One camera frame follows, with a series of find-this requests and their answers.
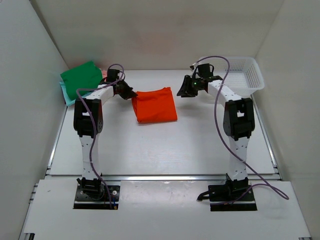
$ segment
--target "plastic basket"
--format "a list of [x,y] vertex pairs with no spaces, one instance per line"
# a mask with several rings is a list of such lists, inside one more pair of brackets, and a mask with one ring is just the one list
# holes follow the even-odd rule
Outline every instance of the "plastic basket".
[[[231,90],[242,97],[248,97],[265,87],[264,78],[256,60],[252,57],[226,57],[230,62],[230,72],[224,82]],[[208,58],[199,64],[212,64],[214,75],[224,77],[228,65],[220,58]]]

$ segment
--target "green cloth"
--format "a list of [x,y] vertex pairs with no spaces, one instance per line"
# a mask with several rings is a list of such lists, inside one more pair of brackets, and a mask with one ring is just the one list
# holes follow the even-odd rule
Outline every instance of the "green cloth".
[[[78,97],[77,89],[96,89],[102,80],[101,70],[93,61],[88,61],[60,74],[70,100]],[[80,91],[81,96],[88,91]]]

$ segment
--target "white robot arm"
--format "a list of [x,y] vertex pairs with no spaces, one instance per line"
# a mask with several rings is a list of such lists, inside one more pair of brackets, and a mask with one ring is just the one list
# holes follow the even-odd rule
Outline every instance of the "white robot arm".
[[[109,69],[107,71],[107,78],[100,82],[98,88],[103,87],[105,84],[114,83],[119,79],[119,73],[119,70]],[[97,177],[97,175],[102,175],[98,157],[99,135],[104,125],[102,106],[107,102],[108,99],[117,94],[125,100],[137,96],[137,94],[133,91],[133,88],[129,87],[124,79],[122,79],[113,86],[94,91],[87,97],[83,98],[87,107],[90,109],[95,126],[93,126],[93,122],[83,102],[79,98],[75,101],[73,127],[77,131],[77,134],[80,138],[83,161],[82,179],[77,179],[77,181],[82,187],[83,192],[88,196],[100,196],[103,189],[101,187],[101,178]],[[93,142],[94,145],[92,148],[90,161],[90,149]]]
[[[95,91],[91,93],[89,96],[87,96],[86,100],[101,100],[101,106],[103,106],[106,101],[114,96],[114,88],[112,86],[109,86],[107,88],[103,88],[101,90]],[[103,125],[103,121],[100,120],[98,123],[98,127]],[[95,143],[92,149],[92,164],[94,165],[94,168],[96,172],[101,175],[100,170],[100,164],[99,164],[99,157],[98,157],[98,144],[99,144],[99,135],[100,133],[97,133],[95,137]],[[86,180],[94,180],[97,178],[96,174],[91,168],[90,164],[90,148],[93,143],[93,138],[91,135],[82,135],[79,136],[81,146],[82,146],[82,161],[83,161],[83,172],[82,177]]]
[[[214,76],[213,72],[214,66],[209,63],[196,65],[191,75],[184,76],[177,96],[192,98],[198,95],[198,91],[205,90],[216,98],[222,78]],[[249,138],[255,129],[253,102],[250,98],[237,95],[226,85],[222,86],[218,102],[224,106],[223,130],[229,138],[230,149],[245,162]],[[230,154],[229,169],[223,190],[227,195],[226,198],[232,199],[239,196],[249,187],[247,169],[243,162]]]
[[[221,87],[221,80],[216,80],[214,82],[208,83],[207,92],[214,98],[216,98],[219,88]],[[218,101],[222,106],[225,106],[229,101],[241,101],[241,96],[234,93],[229,87],[222,86],[222,90],[218,97]],[[244,136],[235,140],[232,136],[229,136],[229,144],[230,149],[240,157],[244,162],[247,160],[247,147],[249,142],[249,137]],[[240,162],[237,158],[235,158],[232,154],[230,154],[229,160],[229,169],[227,172],[229,178],[234,181],[241,181],[248,177],[246,166]]]

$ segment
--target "orange cloth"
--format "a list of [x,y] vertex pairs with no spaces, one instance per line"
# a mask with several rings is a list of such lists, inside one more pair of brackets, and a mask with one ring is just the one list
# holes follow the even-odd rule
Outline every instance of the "orange cloth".
[[138,123],[177,121],[178,116],[170,87],[157,91],[137,91],[136,93],[138,96],[132,98],[132,106]]

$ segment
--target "white table surface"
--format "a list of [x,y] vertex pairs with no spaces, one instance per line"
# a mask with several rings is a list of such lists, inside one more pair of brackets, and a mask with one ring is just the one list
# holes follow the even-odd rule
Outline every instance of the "white table surface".
[[[214,123],[214,98],[205,91],[195,98],[176,96],[189,70],[130,70],[125,74],[135,91],[171,87],[178,120],[139,125],[131,100],[119,96],[108,100],[102,109],[104,126],[98,141],[104,175],[223,175],[228,171],[229,152]],[[224,108],[219,105],[217,110],[223,132]],[[64,119],[51,175],[82,174],[82,150],[73,119],[72,106]],[[247,162],[260,174],[274,173],[256,114]]]
[[210,212],[206,181],[122,181],[118,210],[73,209],[75,179],[41,180],[25,233],[34,240],[298,240],[310,237],[290,182],[290,200],[254,188],[257,211]]

